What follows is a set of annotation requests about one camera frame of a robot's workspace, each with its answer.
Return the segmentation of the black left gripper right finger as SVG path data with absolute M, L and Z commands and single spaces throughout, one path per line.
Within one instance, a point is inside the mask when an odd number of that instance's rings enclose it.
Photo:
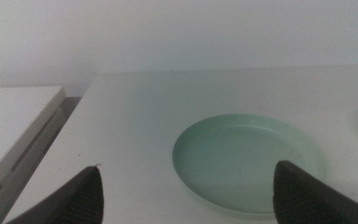
M 273 177 L 278 223 L 358 223 L 358 202 L 290 161 L 279 161 Z

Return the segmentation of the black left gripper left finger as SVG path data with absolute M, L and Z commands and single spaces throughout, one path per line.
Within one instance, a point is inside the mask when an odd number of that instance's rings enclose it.
M 89 166 L 8 224 L 101 224 L 103 216 L 101 174 Z

